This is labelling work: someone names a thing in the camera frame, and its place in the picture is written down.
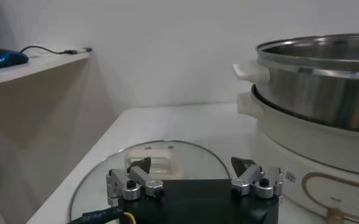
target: blue computer mouse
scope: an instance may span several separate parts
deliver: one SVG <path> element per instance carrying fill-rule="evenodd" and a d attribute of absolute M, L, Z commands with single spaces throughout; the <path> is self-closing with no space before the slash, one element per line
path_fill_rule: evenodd
<path fill-rule="evenodd" d="M 29 57 L 17 51 L 9 51 L 0 49 L 0 68 L 25 64 L 29 61 Z"/>

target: white shelf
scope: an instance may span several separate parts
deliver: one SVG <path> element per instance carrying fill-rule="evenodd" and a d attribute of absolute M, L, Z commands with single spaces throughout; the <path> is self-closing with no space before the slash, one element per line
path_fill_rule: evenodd
<path fill-rule="evenodd" d="M 0 69 L 0 83 L 32 75 L 41 71 L 86 59 L 89 53 L 76 55 L 53 55 L 48 57 L 30 58 L 28 64 Z"/>

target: barcode sticker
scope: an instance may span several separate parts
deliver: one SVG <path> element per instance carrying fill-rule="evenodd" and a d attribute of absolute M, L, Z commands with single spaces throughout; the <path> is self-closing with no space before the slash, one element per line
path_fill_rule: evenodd
<path fill-rule="evenodd" d="M 287 169 L 285 173 L 285 180 L 287 180 L 288 183 L 295 184 L 297 180 L 297 174 L 291 169 Z"/>

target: stainless steel pot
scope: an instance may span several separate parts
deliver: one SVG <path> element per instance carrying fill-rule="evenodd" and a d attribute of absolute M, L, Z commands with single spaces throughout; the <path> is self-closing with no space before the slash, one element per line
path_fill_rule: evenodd
<path fill-rule="evenodd" d="M 309 121 L 359 131 L 359 34 L 279 40 L 257 46 L 269 71 L 255 92 Z"/>

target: glass pot lid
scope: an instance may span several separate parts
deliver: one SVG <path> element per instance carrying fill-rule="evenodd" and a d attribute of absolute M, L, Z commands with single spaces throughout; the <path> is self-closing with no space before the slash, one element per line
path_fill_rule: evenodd
<path fill-rule="evenodd" d="M 153 141 L 134 145 L 109 156 L 83 178 L 71 200 L 70 220 L 79 218 L 84 212 L 109 208 L 107 172 L 110 169 L 125 170 L 132 161 L 144 157 L 151 157 L 150 175 L 162 180 L 230 178 L 222 161 L 199 145 L 183 141 Z"/>

